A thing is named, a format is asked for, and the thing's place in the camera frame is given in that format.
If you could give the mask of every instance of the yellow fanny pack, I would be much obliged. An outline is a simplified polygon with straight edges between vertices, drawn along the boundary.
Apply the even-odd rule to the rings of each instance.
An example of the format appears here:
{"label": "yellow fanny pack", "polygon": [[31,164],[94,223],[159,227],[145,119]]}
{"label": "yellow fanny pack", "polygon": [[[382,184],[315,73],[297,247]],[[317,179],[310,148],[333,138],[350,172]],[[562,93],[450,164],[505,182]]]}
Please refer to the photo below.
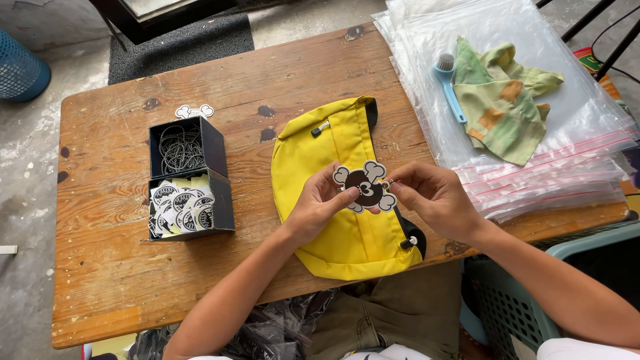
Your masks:
{"label": "yellow fanny pack", "polygon": [[[329,126],[321,127],[327,121]],[[276,140],[271,160],[280,221],[293,210],[305,181],[331,162],[338,160],[354,170],[376,159],[369,131],[377,121],[376,100],[368,95],[332,102],[289,121]],[[394,210],[373,215],[343,209],[296,255],[312,274],[332,279],[401,272],[424,259],[426,238]]]}

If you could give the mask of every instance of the white shirt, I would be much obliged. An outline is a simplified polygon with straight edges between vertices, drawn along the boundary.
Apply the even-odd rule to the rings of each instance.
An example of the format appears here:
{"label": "white shirt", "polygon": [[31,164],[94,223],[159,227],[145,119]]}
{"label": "white shirt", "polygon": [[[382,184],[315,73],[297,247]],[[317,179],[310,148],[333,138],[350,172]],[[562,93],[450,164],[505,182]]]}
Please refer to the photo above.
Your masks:
{"label": "white shirt", "polygon": [[[346,354],[342,360],[431,360],[415,350],[394,344],[381,352]],[[538,349],[537,360],[640,360],[640,354],[574,339],[551,339]],[[225,356],[198,356],[191,360],[231,360]]]}

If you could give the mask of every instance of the blue brush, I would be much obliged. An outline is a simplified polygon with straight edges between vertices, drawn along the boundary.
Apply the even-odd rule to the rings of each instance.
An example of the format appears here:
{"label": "blue brush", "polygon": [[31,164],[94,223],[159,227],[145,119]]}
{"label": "blue brush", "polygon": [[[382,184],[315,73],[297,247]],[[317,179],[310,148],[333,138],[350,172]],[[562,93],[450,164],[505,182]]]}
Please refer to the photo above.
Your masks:
{"label": "blue brush", "polygon": [[458,120],[460,124],[466,124],[467,118],[465,118],[465,114],[462,113],[458,98],[453,92],[453,87],[451,86],[451,77],[453,76],[453,71],[455,70],[453,61],[453,55],[442,54],[438,59],[438,63],[433,64],[433,68],[436,70],[436,75],[442,83],[444,95],[447,97],[447,101],[449,101],[449,106],[451,107],[451,111],[453,111],[453,115],[456,116],[456,120]]}

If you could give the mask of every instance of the brush bristles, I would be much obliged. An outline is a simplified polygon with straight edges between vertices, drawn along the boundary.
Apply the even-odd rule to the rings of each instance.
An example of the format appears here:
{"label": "brush bristles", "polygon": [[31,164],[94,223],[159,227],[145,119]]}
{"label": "brush bristles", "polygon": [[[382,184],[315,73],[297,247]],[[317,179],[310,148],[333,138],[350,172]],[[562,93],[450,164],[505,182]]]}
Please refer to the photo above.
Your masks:
{"label": "brush bristles", "polygon": [[450,71],[453,69],[453,55],[451,54],[442,54],[438,59],[438,69],[442,71]]}

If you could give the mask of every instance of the green cloth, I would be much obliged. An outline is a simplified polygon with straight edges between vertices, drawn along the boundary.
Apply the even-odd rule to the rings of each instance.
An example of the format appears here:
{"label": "green cloth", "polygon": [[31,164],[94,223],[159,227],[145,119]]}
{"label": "green cloth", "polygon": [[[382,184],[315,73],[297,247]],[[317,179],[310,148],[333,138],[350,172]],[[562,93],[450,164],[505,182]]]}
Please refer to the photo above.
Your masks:
{"label": "green cloth", "polygon": [[474,147],[525,165],[547,132],[550,110],[533,98],[555,89],[564,77],[524,67],[513,59],[515,54],[515,46],[505,43],[480,55],[458,37],[453,91]]}

